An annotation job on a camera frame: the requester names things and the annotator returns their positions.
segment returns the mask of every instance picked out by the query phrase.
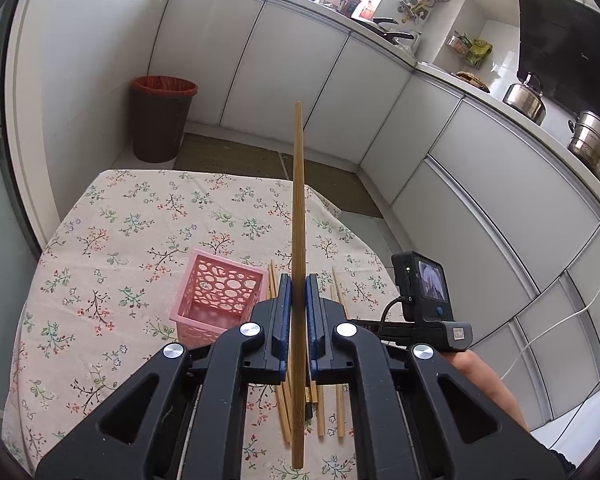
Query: trash can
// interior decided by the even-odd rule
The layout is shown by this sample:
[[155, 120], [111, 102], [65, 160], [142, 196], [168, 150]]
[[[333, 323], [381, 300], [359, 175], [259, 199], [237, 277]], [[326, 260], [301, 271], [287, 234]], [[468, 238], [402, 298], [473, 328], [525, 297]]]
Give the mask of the trash can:
[[130, 128], [134, 155], [145, 162], [167, 162], [178, 155], [184, 123], [198, 85], [177, 77], [134, 79]]

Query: white cable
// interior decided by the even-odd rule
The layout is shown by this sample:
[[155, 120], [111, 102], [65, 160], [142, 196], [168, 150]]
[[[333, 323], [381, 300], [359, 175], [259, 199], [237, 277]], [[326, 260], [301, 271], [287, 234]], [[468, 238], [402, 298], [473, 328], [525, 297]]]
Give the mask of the white cable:
[[592, 304], [594, 301], [596, 301], [596, 298], [598, 297], [598, 295], [600, 294], [600, 288], [598, 289], [598, 291], [596, 292], [596, 295], [593, 297], [593, 300], [589, 301], [589, 304], [577, 311], [574, 312], [573, 314], [571, 314], [570, 316], [565, 317], [562, 321], [559, 321], [558, 323], [556, 323], [555, 325], [553, 325], [552, 327], [549, 327], [547, 330], [545, 330], [544, 332], [542, 332], [539, 336], [536, 336], [535, 338], [533, 338], [531, 341], [529, 341], [525, 347], [520, 351], [520, 354], [518, 354], [518, 357], [516, 357], [516, 360], [513, 361], [513, 363], [511, 364], [511, 366], [509, 367], [509, 370], [507, 370], [506, 372], [504, 372], [504, 375], [500, 378], [500, 380], [504, 380], [504, 378], [507, 376], [507, 374], [512, 370], [512, 368], [516, 365], [516, 363], [518, 362], [518, 359], [520, 359], [522, 357], [522, 354], [525, 352], [525, 350], [527, 348], [529, 348], [531, 346], [531, 343], [535, 342], [536, 340], [540, 339], [544, 334], [546, 334], [547, 332], [550, 332], [551, 330], [553, 330], [555, 327], [557, 327], [558, 325], [564, 323], [565, 321], [571, 319], [574, 316], [577, 316], [578, 314], [582, 314], [584, 311], [586, 311]]

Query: floor mat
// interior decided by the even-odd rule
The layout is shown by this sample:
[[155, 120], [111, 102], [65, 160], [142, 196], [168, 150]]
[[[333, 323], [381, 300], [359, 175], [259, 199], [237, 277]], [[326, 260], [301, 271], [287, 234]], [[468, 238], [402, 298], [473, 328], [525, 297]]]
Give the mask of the floor mat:
[[[282, 159], [286, 172], [293, 175], [293, 156], [283, 154]], [[380, 210], [355, 173], [306, 160], [304, 182], [343, 211], [382, 218]]]
[[278, 152], [195, 134], [185, 134], [173, 169], [286, 178]]

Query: pink plastic basket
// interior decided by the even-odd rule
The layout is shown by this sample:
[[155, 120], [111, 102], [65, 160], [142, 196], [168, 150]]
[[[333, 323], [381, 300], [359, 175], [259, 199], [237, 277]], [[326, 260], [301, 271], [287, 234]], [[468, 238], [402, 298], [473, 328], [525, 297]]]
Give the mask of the pink plastic basket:
[[170, 319], [178, 340], [189, 348], [213, 343], [218, 336], [251, 318], [266, 298], [269, 273], [197, 249], [180, 286]]

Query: camera screen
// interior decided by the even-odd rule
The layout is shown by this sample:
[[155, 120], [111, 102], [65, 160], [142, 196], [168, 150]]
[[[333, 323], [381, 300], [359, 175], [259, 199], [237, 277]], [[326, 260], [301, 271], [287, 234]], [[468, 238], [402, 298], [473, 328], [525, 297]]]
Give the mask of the camera screen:
[[423, 296], [430, 300], [440, 300], [446, 303], [446, 290], [442, 278], [442, 268], [418, 259], [418, 270], [420, 271], [420, 284], [422, 285]]

